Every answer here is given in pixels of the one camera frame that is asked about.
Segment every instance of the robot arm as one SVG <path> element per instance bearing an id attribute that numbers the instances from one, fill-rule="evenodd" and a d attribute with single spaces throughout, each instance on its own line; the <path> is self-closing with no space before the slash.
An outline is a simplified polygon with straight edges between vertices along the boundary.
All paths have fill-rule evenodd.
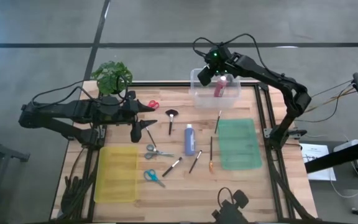
<path id="1" fill-rule="evenodd" d="M 281 124 L 273 127 L 268 139 L 272 147 L 280 149 L 288 139 L 288 128 L 295 118 L 303 114 L 311 101 L 307 88 L 297 83 L 293 78 L 257 65 L 248 56 L 230 53 L 226 44 L 216 45 L 202 56 L 208 65 L 198 74 L 198 79 L 204 86 L 211 82 L 214 75 L 230 73 L 234 78 L 237 76 L 254 78 L 279 89 L 283 93 L 287 114 Z"/>
<path id="2" fill-rule="evenodd" d="M 99 101 L 74 100 L 67 104 L 28 103 L 22 106 L 19 123 L 25 128 L 47 128 L 61 133 L 67 139 L 75 138 L 84 146 L 92 146 L 97 142 L 99 133 L 95 129 L 80 129 L 54 118 L 68 118 L 76 123 L 94 125 L 131 124 L 131 141 L 139 142 L 141 130 L 157 120 L 137 120 L 139 112 L 154 111 L 153 108 L 135 100 L 135 92 L 130 91 L 128 99 L 122 106 L 115 97 L 103 96 Z"/>

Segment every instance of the metal clamp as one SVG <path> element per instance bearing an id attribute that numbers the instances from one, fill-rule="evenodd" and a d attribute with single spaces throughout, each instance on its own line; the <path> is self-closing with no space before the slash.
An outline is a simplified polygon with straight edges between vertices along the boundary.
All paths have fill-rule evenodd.
<path id="1" fill-rule="evenodd" d="M 271 132 L 272 132 L 271 128 L 264 128 L 265 138 L 269 138 Z M 289 129 L 288 130 L 288 138 L 299 140 L 306 133 L 307 133 L 307 130 L 299 130 L 298 128 Z"/>

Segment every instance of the butcher block tabletop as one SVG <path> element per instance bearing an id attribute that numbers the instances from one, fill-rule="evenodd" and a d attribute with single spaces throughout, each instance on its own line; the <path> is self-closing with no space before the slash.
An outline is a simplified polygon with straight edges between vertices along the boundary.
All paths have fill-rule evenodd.
<path id="1" fill-rule="evenodd" d="M 84 82 L 83 88 L 93 97 L 98 96 L 96 82 Z M 155 156 L 148 160 L 144 157 L 144 154 L 147 152 L 146 145 L 152 144 L 152 140 L 145 129 L 142 130 L 142 138 L 139 143 L 132 143 L 129 135 L 131 126 L 109 125 L 105 146 L 137 147 L 137 199 L 134 202 L 96 203 L 93 212 L 94 222 L 214 222 L 211 214 L 214 210 L 219 210 L 217 195 L 222 187 L 231 189 L 233 193 L 236 190 L 242 190 L 247 195 L 249 203 L 240 211 L 249 222 L 277 221 L 254 88 L 243 86 L 241 97 L 234 103 L 233 108 L 222 110 L 221 114 L 221 119 L 254 120 L 262 167 L 251 170 L 224 170 L 222 168 L 218 133 L 214 134 L 219 109 L 195 108 L 193 98 L 189 94 L 189 87 L 145 86 L 130 87 L 129 90 L 135 90 L 137 99 L 145 105 L 150 100 L 159 102 L 160 107 L 154 112 L 139 113 L 139 120 L 158 120 L 157 123 L 149 126 L 157 148 L 163 152 L 174 153 L 175 156 Z M 275 119 L 279 124 L 286 114 L 283 96 L 280 91 L 270 87 L 270 97 Z M 80 99 L 87 99 L 87 97 L 81 94 Z M 263 103 L 267 126 L 270 126 L 265 101 Z M 179 115 L 174 117 L 170 136 L 168 135 L 170 120 L 165 114 L 165 111 L 169 109 L 175 109 L 179 112 Z M 194 156 L 185 156 L 184 153 L 186 124 L 192 124 L 195 130 L 196 154 Z M 84 129 L 89 128 L 89 125 L 74 125 Z M 208 165 L 211 137 L 213 137 L 213 173 L 210 173 Z M 294 144 L 285 145 L 282 149 L 289 186 L 302 206 L 316 217 L 316 208 L 302 154 L 300 148 L 296 145 L 298 141 L 289 139 L 287 142 Z M 51 218 L 56 218 L 59 213 L 60 202 L 66 187 L 65 176 L 70 175 L 73 163 L 81 150 L 81 145 L 78 142 L 69 142 Z M 203 153 L 195 168 L 189 174 L 190 167 L 199 150 L 202 150 Z M 83 174 L 85 155 L 85 152 L 82 153 L 74 171 L 74 175 L 79 178 Z M 162 177 L 162 174 L 179 157 L 183 159 L 168 175 Z M 165 188 L 144 179 L 144 171 L 148 169 L 156 171 L 157 177 L 165 184 Z M 85 197 L 83 217 L 86 217 L 88 213 L 90 195 L 91 188 L 89 188 Z M 286 215 L 285 197 L 281 191 L 280 198 Z M 221 193 L 221 202 L 224 199 L 229 199 L 227 191 Z"/>

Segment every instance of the green tray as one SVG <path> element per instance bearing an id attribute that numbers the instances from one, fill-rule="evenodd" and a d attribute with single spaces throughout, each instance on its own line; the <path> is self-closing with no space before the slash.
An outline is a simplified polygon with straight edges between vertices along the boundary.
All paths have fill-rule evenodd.
<path id="1" fill-rule="evenodd" d="M 253 119 L 221 119 L 218 131 L 223 169 L 247 170 L 262 166 Z"/>

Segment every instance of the gray floor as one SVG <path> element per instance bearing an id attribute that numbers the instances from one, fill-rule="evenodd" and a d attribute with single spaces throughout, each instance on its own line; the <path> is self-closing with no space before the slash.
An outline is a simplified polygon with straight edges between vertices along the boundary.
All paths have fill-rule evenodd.
<path id="1" fill-rule="evenodd" d="M 104 0 L 0 0 L 0 43 L 91 43 Z M 249 32 L 259 42 L 358 42 L 358 0 L 112 0 L 101 42 L 192 42 L 199 36 L 224 41 Z M 244 37 L 238 42 L 250 42 Z M 257 59 L 253 48 L 233 49 Z M 0 195 L 0 222 L 48 219 L 67 141 L 46 129 L 24 129 L 17 120 L 22 104 L 41 91 L 81 80 L 91 49 L 0 49 L 0 143 L 30 152 L 28 163 L 11 163 Z M 270 69 L 305 84 L 311 94 L 350 80 L 358 72 L 358 47 L 263 48 Z M 204 65 L 191 49 L 99 49 L 94 67 L 122 60 L 135 80 L 188 80 Z M 340 91 L 316 97 L 312 105 Z M 57 100 L 60 91 L 40 101 Z M 334 104 L 300 119 L 329 116 Z M 319 139 L 358 139 L 358 96 L 339 102 L 326 122 L 297 122 Z M 343 199 L 332 189 L 315 187 L 319 217 L 358 223 L 349 214 L 358 197 Z"/>

